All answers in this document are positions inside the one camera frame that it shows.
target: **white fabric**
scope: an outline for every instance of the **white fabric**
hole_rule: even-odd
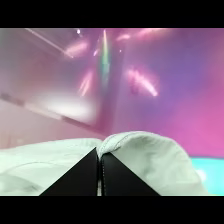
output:
[[[104,140],[98,155],[107,152],[160,195],[210,195],[186,152],[172,139],[141,131],[121,133]]]
[[[172,139],[128,132],[0,150],[0,195],[40,195],[94,147],[112,152],[161,195],[209,195],[188,155]]]

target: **white wall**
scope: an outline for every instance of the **white wall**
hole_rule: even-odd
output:
[[[104,136],[0,100],[0,149],[70,138]]]

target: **turquoise light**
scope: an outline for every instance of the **turquoise light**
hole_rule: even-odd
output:
[[[209,193],[224,196],[224,159],[192,158],[196,170],[204,173],[203,181]]]

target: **black triangle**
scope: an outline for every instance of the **black triangle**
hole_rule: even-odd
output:
[[[113,154],[101,160],[103,196],[160,196]]]
[[[98,156],[88,153],[40,196],[96,196]]]

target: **black triangular object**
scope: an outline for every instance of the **black triangular object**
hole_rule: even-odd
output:
[[[160,196],[113,154],[101,160],[103,196]]]
[[[88,153],[40,196],[96,196],[98,156]]]

